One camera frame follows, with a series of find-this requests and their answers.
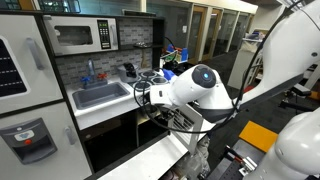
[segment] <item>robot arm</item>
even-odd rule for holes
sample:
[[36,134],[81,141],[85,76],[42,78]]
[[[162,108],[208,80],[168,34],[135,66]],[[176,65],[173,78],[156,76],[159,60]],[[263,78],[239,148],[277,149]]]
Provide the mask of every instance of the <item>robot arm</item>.
[[[282,20],[263,48],[263,78],[243,95],[240,109],[262,102],[297,84],[303,73],[320,60],[320,1]],[[153,105],[176,108],[197,100],[198,112],[212,123],[222,122],[234,111],[233,102],[217,71],[197,65],[168,85],[152,86]]]

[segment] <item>gray tile backsplash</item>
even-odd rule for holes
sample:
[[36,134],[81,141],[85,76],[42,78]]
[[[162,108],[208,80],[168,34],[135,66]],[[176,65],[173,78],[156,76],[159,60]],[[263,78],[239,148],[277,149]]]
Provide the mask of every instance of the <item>gray tile backsplash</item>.
[[74,55],[56,58],[56,63],[64,85],[72,84],[81,86],[81,77],[88,75],[87,61],[89,58],[94,62],[96,74],[106,72],[108,77],[112,77],[117,75],[116,67],[125,62],[131,62],[141,67],[143,51],[145,53],[144,57],[145,61],[147,61],[147,66],[151,68],[152,49]]
[[152,43],[153,21],[151,19],[120,19],[118,22],[122,45],[140,41]]

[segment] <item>red object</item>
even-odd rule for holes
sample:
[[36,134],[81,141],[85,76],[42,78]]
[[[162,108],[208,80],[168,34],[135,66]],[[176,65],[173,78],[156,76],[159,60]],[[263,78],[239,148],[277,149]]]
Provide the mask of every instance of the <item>red object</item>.
[[24,141],[24,144],[25,145],[30,145],[32,143],[32,140],[31,139],[27,139]]
[[97,76],[97,78],[100,79],[100,80],[105,79],[106,77],[107,77],[107,73],[102,73],[102,74],[99,73],[98,76]]
[[254,88],[254,86],[248,86],[248,87],[246,87],[244,90],[243,90],[243,92],[248,92],[248,91],[250,91],[251,89],[253,89]]

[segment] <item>glass door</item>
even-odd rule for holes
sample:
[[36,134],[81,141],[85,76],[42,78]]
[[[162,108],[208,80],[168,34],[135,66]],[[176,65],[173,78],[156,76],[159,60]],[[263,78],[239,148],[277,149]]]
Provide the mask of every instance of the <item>glass door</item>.
[[240,48],[242,38],[244,38],[244,35],[246,33],[249,19],[250,18],[248,13],[240,13],[236,24],[236,28],[232,36],[229,52],[238,50]]
[[237,15],[238,12],[236,11],[224,10],[213,56],[228,52],[228,45],[237,21]]
[[190,27],[189,43],[188,43],[188,55],[189,63],[197,64],[201,44],[201,36],[204,27],[204,19],[206,14],[205,7],[194,6]]
[[216,45],[216,40],[219,32],[221,17],[222,17],[222,10],[220,9],[212,10],[202,60],[210,59],[213,55],[213,50]]

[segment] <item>faucet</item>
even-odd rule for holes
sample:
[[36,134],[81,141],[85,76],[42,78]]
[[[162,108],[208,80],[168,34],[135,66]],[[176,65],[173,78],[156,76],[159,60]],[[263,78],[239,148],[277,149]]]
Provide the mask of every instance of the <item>faucet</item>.
[[96,73],[94,72],[94,64],[91,58],[88,59],[88,76],[91,82],[95,82]]

